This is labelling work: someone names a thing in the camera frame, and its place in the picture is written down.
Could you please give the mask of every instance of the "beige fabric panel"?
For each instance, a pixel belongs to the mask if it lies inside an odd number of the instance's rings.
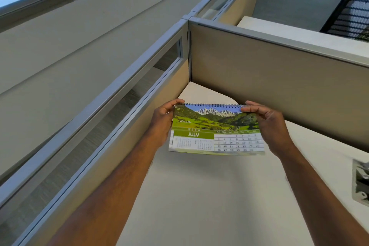
[[[256,0],[236,0],[219,18],[219,22],[236,26],[244,16],[252,16]]]
[[[40,246],[47,244],[63,222],[133,149],[149,126],[154,109],[166,101],[177,98],[188,82],[189,65],[187,60],[148,105],[129,131],[122,136],[120,136],[120,132],[117,132],[118,137],[112,143],[109,142],[106,145],[108,149],[100,157],[99,161],[91,164],[87,175],[83,176],[67,197],[58,205],[57,209],[53,210],[48,221],[43,223],[27,245]]]
[[[191,25],[193,82],[369,149],[369,69],[276,44]]]

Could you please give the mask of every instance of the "right hand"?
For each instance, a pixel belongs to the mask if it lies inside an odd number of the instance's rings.
[[[261,136],[277,157],[295,147],[281,112],[249,100],[246,104],[246,107],[241,108],[241,112],[256,114]]]

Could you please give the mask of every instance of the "mini calendar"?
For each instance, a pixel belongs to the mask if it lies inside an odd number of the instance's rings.
[[[264,154],[264,140],[254,113],[245,105],[177,104],[169,150],[209,155]]]

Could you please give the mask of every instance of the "left hand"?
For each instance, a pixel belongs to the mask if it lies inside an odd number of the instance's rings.
[[[163,146],[168,137],[169,130],[172,126],[174,105],[184,102],[185,101],[183,99],[177,98],[168,101],[159,108],[155,109],[150,126],[145,135],[149,138],[152,138],[152,141],[157,145],[158,148]]]

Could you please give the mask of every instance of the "desk surface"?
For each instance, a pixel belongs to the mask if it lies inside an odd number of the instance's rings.
[[[233,103],[194,83],[180,98]],[[287,126],[328,186],[369,230],[369,207],[351,197],[352,158],[369,161],[369,154],[296,124]],[[265,155],[212,156],[168,152],[166,143],[155,155],[117,245],[313,243],[283,167],[268,148]]]

